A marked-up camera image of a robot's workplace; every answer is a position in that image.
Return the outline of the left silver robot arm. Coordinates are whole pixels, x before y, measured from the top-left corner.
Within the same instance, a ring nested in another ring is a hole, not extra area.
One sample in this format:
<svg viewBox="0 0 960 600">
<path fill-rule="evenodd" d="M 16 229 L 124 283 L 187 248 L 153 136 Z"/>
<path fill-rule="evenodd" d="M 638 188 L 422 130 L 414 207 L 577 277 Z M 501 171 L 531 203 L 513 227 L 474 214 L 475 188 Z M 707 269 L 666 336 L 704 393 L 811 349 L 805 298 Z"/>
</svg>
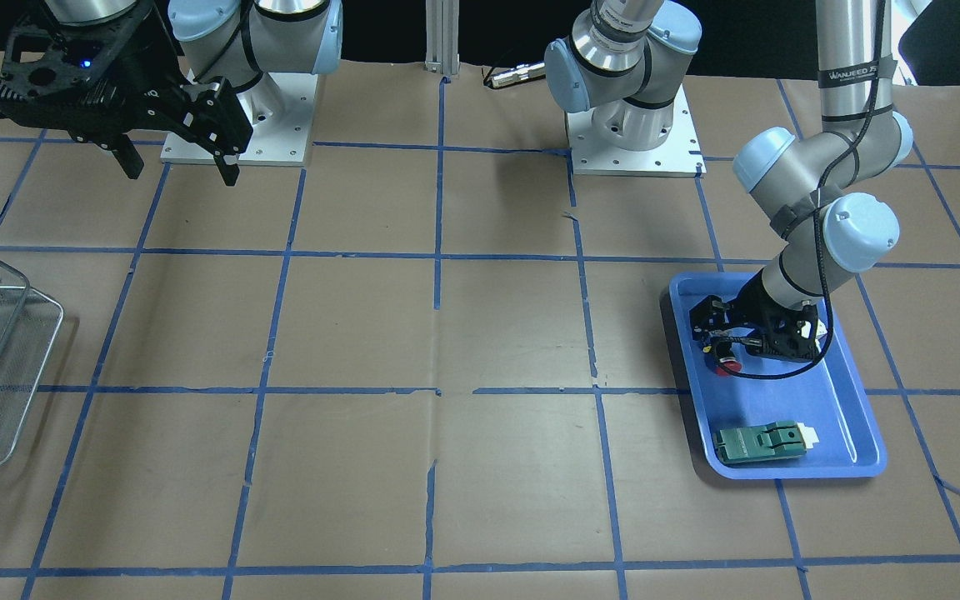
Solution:
<svg viewBox="0 0 960 600">
<path fill-rule="evenodd" d="M 895 58 L 884 1 L 818 1 L 822 130 L 799 139 L 773 127 L 732 160 L 740 185 L 785 247 L 731 300 L 691 308 L 691 337 L 717 373 L 739 378 L 736 350 L 819 364 L 834 322 L 831 292 L 873 268 L 898 242 L 893 210 L 854 183 L 890 171 L 913 132 L 894 107 Z M 651 151 L 669 136 L 674 100 L 700 48 L 698 17 L 674 1 L 594 1 L 545 49 L 550 94 L 565 113 L 591 113 L 599 137 Z"/>
</svg>

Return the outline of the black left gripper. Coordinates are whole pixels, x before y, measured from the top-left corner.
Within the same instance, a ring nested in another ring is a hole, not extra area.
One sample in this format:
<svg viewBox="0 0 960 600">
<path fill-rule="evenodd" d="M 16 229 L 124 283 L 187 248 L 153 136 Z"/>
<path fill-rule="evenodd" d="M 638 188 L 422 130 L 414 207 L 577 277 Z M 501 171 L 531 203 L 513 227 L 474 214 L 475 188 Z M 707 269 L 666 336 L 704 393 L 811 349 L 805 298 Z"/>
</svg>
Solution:
<svg viewBox="0 0 960 600">
<path fill-rule="evenodd" d="M 778 304 L 763 288 L 761 276 L 751 277 L 731 300 L 709 295 L 689 311 L 691 337 L 712 362 L 714 338 L 730 338 L 754 357 L 818 361 L 822 351 L 816 350 L 813 339 L 817 320 L 815 305 L 787 308 Z"/>
</svg>

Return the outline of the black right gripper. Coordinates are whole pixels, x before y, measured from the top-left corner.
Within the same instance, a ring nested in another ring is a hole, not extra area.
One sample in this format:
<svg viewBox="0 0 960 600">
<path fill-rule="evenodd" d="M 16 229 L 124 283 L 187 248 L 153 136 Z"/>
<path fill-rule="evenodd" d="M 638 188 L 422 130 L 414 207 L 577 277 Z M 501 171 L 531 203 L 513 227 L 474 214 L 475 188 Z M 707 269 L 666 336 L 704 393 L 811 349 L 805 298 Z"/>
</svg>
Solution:
<svg viewBox="0 0 960 600">
<path fill-rule="evenodd" d="M 117 8 L 76 23 L 49 8 L 24 8 L 5 45 L 0 113 L 23 127 L 95 142 L 130 181 L 145 167 L 127 134 L 134 129 L 197 144 L 229 187 L 254 133 L 226 78 L 189 85 L 157 8 Z"/>
</svg>

